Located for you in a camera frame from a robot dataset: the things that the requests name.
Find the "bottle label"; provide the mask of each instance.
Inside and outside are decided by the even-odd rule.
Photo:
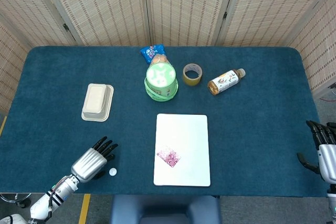
[[[218,93],[230,88],[239,81],[237,74],[230,70],[212,80],[218,87]]]

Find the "yellow floor line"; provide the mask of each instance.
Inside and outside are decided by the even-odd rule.
[[[1,128],[0,128],[0,136],[1,136],[2,130],[5,127],[6,120],[7,120],[7,116],[5,116],[4,121],[2,122],[2,125],[1,125]]]
[[[90,197],[91,197],[91,194],[84,194],[83,203],[82,203],[82,210],[80,211],[78,224],[85,224],[86,223],[86,216],[88,215]]]

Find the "robotic hand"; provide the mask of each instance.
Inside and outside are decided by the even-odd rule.
[[[327,191],[329,208],[332,214],[332,222],[336,224],[336,123],[327,123],[326,126],[306,121],[310,127],[315,147],[319,157],[319,166],[308,163],[302,153],[297,153],[300,163],[330,184]]]
[[[63,177],[52,189],[44,194],[30,208],[29,224],[45,223],[67,198],[78,189],[79,183],[86,183],[94,177],[99,178],[104,174],[100,170],[104,165],[114,159],[110,154],[118,144],[109,140],[102,144],[107,137],[103,137],[92,148],[89,148],[71,167],[71,174]]]

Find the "green container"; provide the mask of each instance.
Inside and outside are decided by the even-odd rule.
[[[172,99],[179,88],[175,69],[166,62],[151,65],[147,70],[144,83],[147,94],[158,102]]]

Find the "white board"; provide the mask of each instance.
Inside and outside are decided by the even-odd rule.
[[[165,161],[167,152],[172,153]],[[158,114],[154,184],[210,186],[210,183],[207,116]]]

